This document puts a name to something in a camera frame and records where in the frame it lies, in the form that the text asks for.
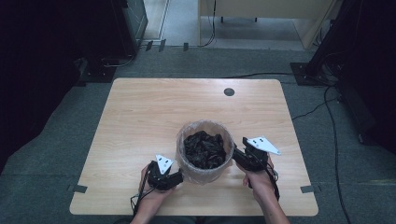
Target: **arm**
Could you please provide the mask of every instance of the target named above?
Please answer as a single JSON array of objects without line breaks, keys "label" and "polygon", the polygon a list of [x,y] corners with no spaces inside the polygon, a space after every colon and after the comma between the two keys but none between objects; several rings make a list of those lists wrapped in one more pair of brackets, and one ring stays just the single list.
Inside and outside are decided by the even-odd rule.
[{"label": "arm", "polygon": [[[271,158],[269,157],[268,163],[273,166]],[[254,198],[262,209],[265,222],[268,224],[290,223],[276,199],[274,188],[268,174],[264,171],[257,173],[249,172],[239,166],[238,163],[236,165],[246,174],[243,180],[244,186],[246,186],[250,180],[251,187],[253,187]]]},{"label": "arm", "polygon": [[[148,167],[146,166],[141,173],[140,187],[142,186],[143,178]],[[144,191],[150,190],[149,183],[146,182]],[[148,195],[146,195],[139,204],[139,209],[137,210],[134,219],[131,224],[147,224],[149,221],[157,214],[160,210],[163,201],[172,194],[175,189],[169,189],[168,191],[158,191],[154,190]]]}]

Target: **tabletop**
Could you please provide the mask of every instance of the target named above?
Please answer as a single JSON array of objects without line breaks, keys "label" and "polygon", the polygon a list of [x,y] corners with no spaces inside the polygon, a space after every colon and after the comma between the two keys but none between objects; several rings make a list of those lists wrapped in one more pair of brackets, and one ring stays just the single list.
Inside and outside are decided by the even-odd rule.
[{"label": "tabletop", "polygon": [[[224,92],[232,89],[233,95]],[[279,174],[280,205],[287,216],[315,216],[318,205],[278,80],[214,78],[118,78],[114,81],[70,211],[75,215],[131,215],[141,170],[161,154],[174,159],[177,133],[190,122],[211,119],[242,138],[265,136]],[[164,202],[162,216],[261,216],[236,165],[206,185],[184,181]]]}]

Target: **clear plastic bag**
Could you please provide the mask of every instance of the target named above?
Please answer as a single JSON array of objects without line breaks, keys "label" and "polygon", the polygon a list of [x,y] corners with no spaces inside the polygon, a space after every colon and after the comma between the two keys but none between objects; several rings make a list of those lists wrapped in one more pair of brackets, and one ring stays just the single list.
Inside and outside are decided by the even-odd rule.
[{"label": "clear plastic bag", "polygon": [[[223,147],[226,152],[225,162],[221,166],[214,169],[204,170],[195,167],[187,160],[183,142],[190,135],[200,131],[205,131],[210,135],[221,135],[223,139]],[[187,124],[177,135],[176,160],[182,170],[184,180],[200,185],[213,182],[221,176],[222,172],[227,167],[233,164],[233,137],[223,125],[213,120],[201,119]]]}]

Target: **desk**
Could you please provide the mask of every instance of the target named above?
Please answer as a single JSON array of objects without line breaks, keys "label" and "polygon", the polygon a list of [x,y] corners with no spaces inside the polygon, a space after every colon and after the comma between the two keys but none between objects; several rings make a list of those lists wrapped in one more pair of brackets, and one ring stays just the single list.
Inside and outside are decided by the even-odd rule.
[{"label": "desk", "polygon": [[[215,0],[199,0],[198,43],[201,17],[213,16]],[[217,17],[293,19],[305,49],[311,48],[323,22],[335,19],[342,0],[216,0]]]},{"label": "desk", "polygon": [[[232,88],[234,96],[224,90]],[[313,192],[288,106],[277,80],[119,78],[113,83],[85,162],[70,211],[75,215],[131,215],[140,172],[155,154],[176,155],[177,133],[186,123],[212,119],[223,124],[238,148],[242,137],[264,135],[281,152],[272,156],[279,173],[280,204],[288,216],[314,216]],[[183,182],[158,215],[261,216],[236,165],[200,186]]]}]

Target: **person's left hand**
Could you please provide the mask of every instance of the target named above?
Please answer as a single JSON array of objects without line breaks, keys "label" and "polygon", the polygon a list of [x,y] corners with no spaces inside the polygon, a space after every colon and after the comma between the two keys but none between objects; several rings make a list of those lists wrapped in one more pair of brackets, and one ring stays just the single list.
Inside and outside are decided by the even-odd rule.
[{"label": "person's left hand", "polygon": [[[149,166],[147,165],[141,172],[139,189],[143,185],[143,179],[148,168]],[[146,195],[140,201],[137,214],[134,216],[134,219],[132,220],[131,224],[149,223],[149,221],[155,216],[155,214],[157,214],[158,210],[160,210],[163,201],[165,201],[165,199],[173,193],[175,188],[176,187],[169,189],[167,191],[159,191],[155,189],[151,193]],[[151,187],[149,186],[147,180],[143,191],[144,192],[151,191]]]}]

